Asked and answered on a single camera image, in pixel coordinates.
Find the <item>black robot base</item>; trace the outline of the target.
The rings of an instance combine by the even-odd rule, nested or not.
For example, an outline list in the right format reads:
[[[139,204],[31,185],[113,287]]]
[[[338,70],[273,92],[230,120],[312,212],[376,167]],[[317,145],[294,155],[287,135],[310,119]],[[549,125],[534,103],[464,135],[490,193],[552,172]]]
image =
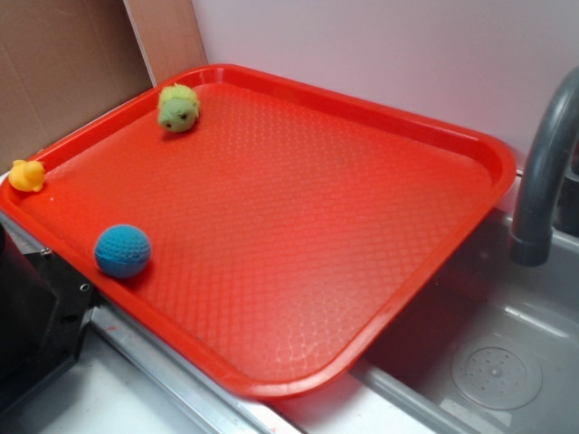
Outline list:
[[[1,390],[76,363],[94,285],[55,252],[23,253],[1,230]]]

